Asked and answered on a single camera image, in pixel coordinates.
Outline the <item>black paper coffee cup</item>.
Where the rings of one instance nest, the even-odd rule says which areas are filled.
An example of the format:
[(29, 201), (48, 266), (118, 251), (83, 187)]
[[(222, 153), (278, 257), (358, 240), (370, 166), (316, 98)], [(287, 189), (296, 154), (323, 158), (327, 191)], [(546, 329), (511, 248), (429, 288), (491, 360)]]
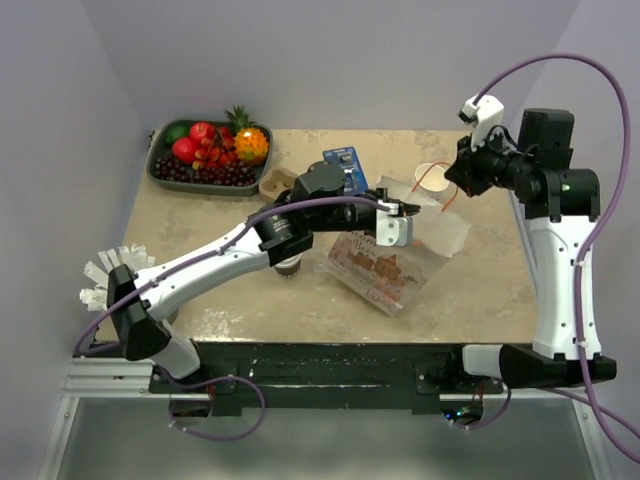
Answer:
[(296, 273), (300, 270), (301, 261), (302, 261), (302, 255), (298, 254), (277, 263), (274, 266), (274, 270), (281, 277), (289, 278), (289, 277), (295, 276)]

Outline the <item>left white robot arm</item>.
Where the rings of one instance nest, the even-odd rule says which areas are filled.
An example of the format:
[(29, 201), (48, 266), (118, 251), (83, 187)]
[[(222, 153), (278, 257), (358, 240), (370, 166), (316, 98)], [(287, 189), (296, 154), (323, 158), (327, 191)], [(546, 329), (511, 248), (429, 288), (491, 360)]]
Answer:
[(108, 274), (107, 314), (125, 359), (150, 359), (185, 392), (207, 380), (194, 341), (169, 318), (184, 304), (237, 277), (274, 267), (313, 246), (317, 232), (364, 232), (384, 247), (411, 243), (421, 208), (377, 188), (349, 196), (342, 169), (316, 162), (277, 200), (221, 238), (173, 261), (134, 271), (121, 264)]

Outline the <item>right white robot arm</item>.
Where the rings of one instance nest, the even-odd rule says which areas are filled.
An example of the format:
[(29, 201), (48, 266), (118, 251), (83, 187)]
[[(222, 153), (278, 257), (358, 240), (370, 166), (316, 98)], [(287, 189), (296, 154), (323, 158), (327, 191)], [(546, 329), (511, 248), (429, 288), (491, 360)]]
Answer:
[(574, 116), (562, 109), (527, 109), (513, 140), (501, 125), (502, 114), (500, 105), (461, 108), (459, 116), (472, 131), (458, 141), (445, 177), (469, 197), (496, 187), (523, 205), (526, 242), (534, 255), (537, 326), (529, 346), (464, 345), (462, 358), (445, 369), (446, 382), (466, 393), (481, 376), (511, 388), (612, 380), (617, 364), (602, 353), (590, 296), (587, 239), (598, 225), (600, 185), (594, 171), (570, 165)]

